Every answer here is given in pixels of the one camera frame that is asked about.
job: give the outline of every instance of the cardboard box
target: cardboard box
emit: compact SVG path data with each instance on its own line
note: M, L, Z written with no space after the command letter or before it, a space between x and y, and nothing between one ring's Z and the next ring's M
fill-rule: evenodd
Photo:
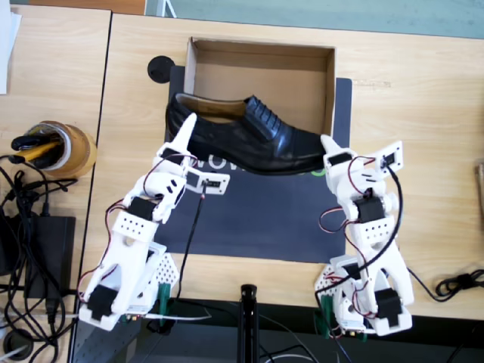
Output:
M333 135L336 49L195 39L188 43L184 91L216 100L255 95L283 121Z

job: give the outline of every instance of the tape roll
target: tape roll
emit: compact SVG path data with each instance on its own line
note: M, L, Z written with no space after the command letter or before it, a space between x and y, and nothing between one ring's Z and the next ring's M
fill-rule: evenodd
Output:
M93 167L98 149L92 136L72 125L56 121L42 121L33 126L26 135L52 133L59 134L64 143L64 152L56 163L44 168L46 174L54 178L78 178Z

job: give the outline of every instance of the black mat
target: black mat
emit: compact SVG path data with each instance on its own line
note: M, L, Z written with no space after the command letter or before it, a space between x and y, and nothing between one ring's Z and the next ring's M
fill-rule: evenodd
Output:
M172 70L170 97L183 88L184 68ZM334 138L342 147L349 146L351 96L351 80L338 79ZM343 234L318 227L321 212L337 205L319 173L260 176L218 158L200 168L228 173L231 180L225 195L207 195L190 253L297 262L328 262L344 254ZM158 228L155 241L169 252L185 251L199 199L186 191L168 223ZM335 229L342 220L343 213L334 213L324 221Z

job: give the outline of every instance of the paper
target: paper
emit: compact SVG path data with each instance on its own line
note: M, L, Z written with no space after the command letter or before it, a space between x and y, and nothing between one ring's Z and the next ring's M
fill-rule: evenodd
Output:
M7 93L8 61L14 49L21 18L10 12L9 0L0 0L0 95Z

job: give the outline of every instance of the black pole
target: black pole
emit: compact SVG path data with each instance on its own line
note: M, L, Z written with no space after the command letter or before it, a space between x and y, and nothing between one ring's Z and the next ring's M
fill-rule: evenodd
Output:
M237 331L237 363L259 362L259 310L257 286L242 285Z

